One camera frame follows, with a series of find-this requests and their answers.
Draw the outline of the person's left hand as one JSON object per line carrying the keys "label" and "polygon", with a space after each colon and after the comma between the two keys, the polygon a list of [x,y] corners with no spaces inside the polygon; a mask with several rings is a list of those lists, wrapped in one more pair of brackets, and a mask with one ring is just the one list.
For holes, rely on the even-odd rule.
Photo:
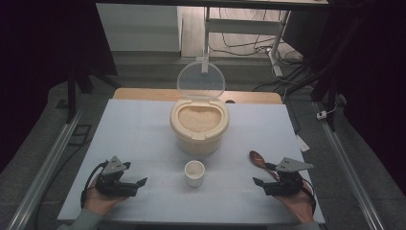
{"label": "person's left hand", "polygon": [[127,199],[127,196],[102,195],[96,188],[97,179],[94,179],[86,190],[84,208],[100,216],[106,216],[110,210],[120,202]]}

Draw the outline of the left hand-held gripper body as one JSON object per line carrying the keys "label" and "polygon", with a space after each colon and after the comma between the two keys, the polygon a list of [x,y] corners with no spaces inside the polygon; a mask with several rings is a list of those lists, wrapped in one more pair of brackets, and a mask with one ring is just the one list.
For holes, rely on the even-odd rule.
{"label": "left hand-held gripper body", "polygon": [[130,196],[130,190],[137,188],[136,184],[120,181],[130,165],[130,162],[123,163],[117,156],[113,156],[99,174],[96,189],[105,196]]}

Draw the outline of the person's right hand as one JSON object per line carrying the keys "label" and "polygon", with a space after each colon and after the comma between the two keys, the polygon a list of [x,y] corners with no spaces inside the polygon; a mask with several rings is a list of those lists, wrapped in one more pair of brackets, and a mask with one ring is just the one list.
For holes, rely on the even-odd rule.
{"label": "person's right hand", "polygon": [[312,199],[308,196],[309,187],[304,184],[303,188],[295,195],[276,195],[278,200],[286,211],[300,224],[314,221],[312,211]]}

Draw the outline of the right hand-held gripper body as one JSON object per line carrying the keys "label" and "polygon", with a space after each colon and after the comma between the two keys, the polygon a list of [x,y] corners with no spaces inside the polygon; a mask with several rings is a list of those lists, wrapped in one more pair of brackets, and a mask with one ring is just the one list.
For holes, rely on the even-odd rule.
{"label": "right hand-held gripper body", "polygon": [[264,187],[278,188],[276,196],[293,196],[297,194],[304,186],[300,171],[314,168],[312,164],[287,157],[284,157],[278,165],[266,163],[265,167],[271,172],[276,172],[279,176],[277,182],[264,183]]}

